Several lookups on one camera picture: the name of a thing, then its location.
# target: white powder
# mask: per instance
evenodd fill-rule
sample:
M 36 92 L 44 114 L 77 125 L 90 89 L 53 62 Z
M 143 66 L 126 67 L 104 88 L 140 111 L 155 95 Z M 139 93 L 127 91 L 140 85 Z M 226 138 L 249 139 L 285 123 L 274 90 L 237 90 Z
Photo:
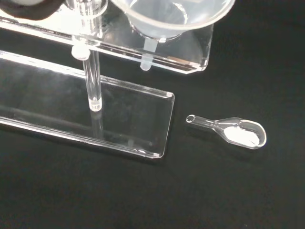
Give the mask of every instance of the white powder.
M 255 147 L 259 145 L 259 138 L 251 131 L 240 129 L 239 127 L 228 127 L 224 129 L 226 137 L 244 146 Z

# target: plastic funnel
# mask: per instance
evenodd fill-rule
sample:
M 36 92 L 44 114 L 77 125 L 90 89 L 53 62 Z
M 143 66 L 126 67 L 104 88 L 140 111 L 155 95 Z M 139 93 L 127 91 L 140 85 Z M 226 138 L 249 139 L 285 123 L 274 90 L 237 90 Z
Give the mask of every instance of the plastic funnel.
M 235 0 L 112 0 L 145 36 L 168 39 L 215 23 Z

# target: dark object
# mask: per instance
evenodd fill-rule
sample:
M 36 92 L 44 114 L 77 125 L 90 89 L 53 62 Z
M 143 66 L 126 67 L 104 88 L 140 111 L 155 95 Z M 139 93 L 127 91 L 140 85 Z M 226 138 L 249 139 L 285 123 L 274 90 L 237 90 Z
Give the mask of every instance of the dark object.
M 10 0 L 0 0 L 0 8 L 16 18 L 39 21 L 51 16 L 63 2 L 64 0 L 44 0 L 36 5 L 24 6 Z

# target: funnel stem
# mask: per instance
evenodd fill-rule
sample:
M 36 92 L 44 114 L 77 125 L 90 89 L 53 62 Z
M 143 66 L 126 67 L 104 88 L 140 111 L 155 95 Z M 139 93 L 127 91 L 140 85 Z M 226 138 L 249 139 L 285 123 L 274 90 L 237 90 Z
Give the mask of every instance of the funnel stem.
M 158 46 L 158 41 L 155 39 L 146 38 L 144 43 L 144 50 L 155 52 Z M 153 55 L 143 54 L 141 59 L 141 69 L 144 71 L 150 70 L 153 62 Z

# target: acrylic base plate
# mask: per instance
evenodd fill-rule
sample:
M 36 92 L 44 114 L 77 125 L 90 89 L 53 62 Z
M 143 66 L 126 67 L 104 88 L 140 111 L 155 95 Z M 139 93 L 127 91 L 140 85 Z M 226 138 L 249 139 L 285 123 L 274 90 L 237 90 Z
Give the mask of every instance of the acrylic base plate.
M 0 51 L 0 125 L 149 158 L 164 155 L 174 95 L 101 76 L 89 109 L 82 70 Z

